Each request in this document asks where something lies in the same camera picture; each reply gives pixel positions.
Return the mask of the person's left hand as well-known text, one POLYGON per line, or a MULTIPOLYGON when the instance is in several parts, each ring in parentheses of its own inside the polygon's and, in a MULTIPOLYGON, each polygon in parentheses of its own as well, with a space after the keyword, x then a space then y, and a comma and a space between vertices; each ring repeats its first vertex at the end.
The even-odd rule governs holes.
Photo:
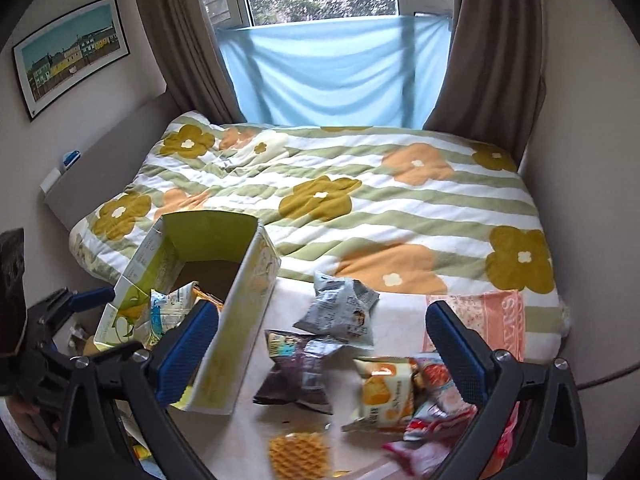
POLYGON ((29 404, 21 396, 12 394, 6 398, 6 407, 23 434, 36 442, 46 440, 34 421, 34 417, 40 412, 38 406, 29 404))

